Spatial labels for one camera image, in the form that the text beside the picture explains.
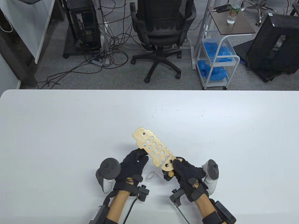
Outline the person's left hand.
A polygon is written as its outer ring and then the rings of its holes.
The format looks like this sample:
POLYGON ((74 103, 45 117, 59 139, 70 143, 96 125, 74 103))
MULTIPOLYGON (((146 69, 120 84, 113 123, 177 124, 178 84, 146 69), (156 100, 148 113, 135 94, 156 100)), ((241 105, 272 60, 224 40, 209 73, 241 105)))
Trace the person's left hand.
POLYGON ((148 162, 148 153, 144 149, 131 151, 120 163, 120 174, 115 179, 114 192, 127 191, 130 196, 138 194, 138 184, 143 181, 143 169, 148 162))

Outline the person's right hand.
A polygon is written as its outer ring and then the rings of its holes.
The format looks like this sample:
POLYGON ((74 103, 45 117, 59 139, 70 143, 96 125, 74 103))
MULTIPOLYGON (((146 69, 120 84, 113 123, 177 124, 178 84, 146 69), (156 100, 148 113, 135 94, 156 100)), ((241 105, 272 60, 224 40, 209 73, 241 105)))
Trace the person's right hand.
POLYGON ((202 195, 209 197, 208 187, 203 183, 202 168, 195 167, 181 157, 174 159, 171 164, 174 168, 174 176, 190 202, 198 200, 202 195))

